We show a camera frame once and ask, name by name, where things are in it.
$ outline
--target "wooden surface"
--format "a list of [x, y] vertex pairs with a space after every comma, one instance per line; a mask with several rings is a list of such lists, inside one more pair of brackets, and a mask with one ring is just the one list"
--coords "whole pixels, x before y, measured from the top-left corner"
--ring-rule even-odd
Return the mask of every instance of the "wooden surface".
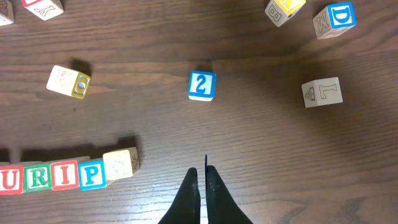
[[[64, 0], [47, 22], [12, 3], [3, 152], [44, 161], [136, 145], [141, 169], [103, 190], [0, 197], [1, 223], [157, 223], [190, 167], [207, 223], [205, 154], [254, 223], [398, 222], [397, 1], [353, 0], [358, 25], [327, 40], [312, 17], [328, 1], [281, 28], [254, 0]], [[46, 90], [54, 65], [91, 70], [89, 95]], [[217, 73], [212, 102], [188, 99], [193, 69]], [[328, 77], [344, 103], [305, 109], [301, 84]]]

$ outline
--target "yellow block face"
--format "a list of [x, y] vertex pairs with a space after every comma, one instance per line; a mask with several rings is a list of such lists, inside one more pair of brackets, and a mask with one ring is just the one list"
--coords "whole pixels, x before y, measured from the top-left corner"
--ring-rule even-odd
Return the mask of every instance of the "yellow block face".
[[275, 2], [288, 16], [305, 4], [305, 0], [275, 0]]
[[91, 78], [88, 75], [79, 72], [76, 78], [76, 82], [73, 86], [72, 96], [83, 99], [86, 96], [90, 81]]
[[106, 180], [132, 177], [139, 169], [135, 147], [105, 153], [103, 155]]

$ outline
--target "blue block with letter p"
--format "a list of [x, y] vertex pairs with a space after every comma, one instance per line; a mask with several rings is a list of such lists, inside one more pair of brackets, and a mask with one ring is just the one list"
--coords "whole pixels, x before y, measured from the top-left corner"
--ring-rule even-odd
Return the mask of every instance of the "blue block with letter p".
[[191, 100], [211, 101], [216, 89], [216, 74], [192, 71], [189, 79], [188, 96]]

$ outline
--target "wood grain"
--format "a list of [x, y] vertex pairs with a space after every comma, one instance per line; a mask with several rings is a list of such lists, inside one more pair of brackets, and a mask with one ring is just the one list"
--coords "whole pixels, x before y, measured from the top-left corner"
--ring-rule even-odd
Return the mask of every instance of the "wood grain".
[[[45, 22], [12, 1], [0, 148], [16, 162], [133, 138], [141, 169], [103, 190], [1, 197], [1, 223], [157, 223], [190, 167], [207, 223], [205, 154], [254, 223], [397, 223], [398, 3], [352, 2], [358, 25], [317, 40], [327, 1], [280, 28], [253, 0], [65, 0]], [[84, 100], [45, 89], [51, 68], [74, 60], [92, 70]], [[193, 69], [217, 73], [212, 102], [188, 99]], [[328, 77], [344, 103], [305, 109], [301, 84]]]

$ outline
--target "red block with letter u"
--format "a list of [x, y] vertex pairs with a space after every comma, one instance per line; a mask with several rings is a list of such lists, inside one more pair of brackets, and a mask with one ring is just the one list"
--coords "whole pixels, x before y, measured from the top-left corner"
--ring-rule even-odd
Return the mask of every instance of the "red block with letter u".
[[24, 167], [0, 167], [0, 195], [22, 194], [24, 190]]

